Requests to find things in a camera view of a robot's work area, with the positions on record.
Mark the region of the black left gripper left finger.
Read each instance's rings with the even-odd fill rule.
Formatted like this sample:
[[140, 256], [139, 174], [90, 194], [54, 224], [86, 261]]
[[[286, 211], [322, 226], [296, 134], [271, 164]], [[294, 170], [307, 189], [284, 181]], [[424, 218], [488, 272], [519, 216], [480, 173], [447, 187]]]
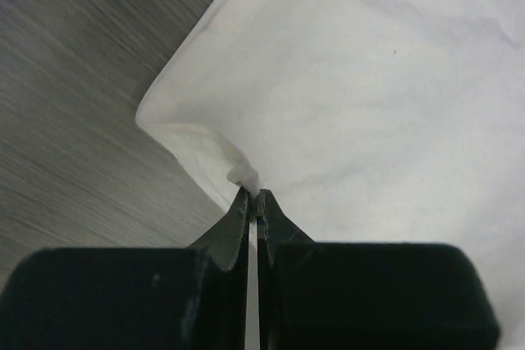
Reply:
[[241, 349], [250, 195], [187, 248], [45, 248], [1, 294], [4, 349]]

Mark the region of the cream white t shirt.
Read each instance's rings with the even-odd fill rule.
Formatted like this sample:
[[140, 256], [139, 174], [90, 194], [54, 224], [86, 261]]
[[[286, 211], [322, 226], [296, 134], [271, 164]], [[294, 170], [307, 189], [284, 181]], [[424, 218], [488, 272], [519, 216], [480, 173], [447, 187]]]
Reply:
[[135, 119], [222, 209], [460, 247], [523, 348], [524, 0], [214, 0]]

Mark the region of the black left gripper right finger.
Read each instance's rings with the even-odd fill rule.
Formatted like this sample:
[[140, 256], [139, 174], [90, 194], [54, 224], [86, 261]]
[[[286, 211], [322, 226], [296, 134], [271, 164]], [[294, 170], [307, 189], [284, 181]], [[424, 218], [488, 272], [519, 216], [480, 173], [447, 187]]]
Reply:
[[475, 266], [444, 243], [322, 243], [256, 200], [263, 349], [494, 349]]

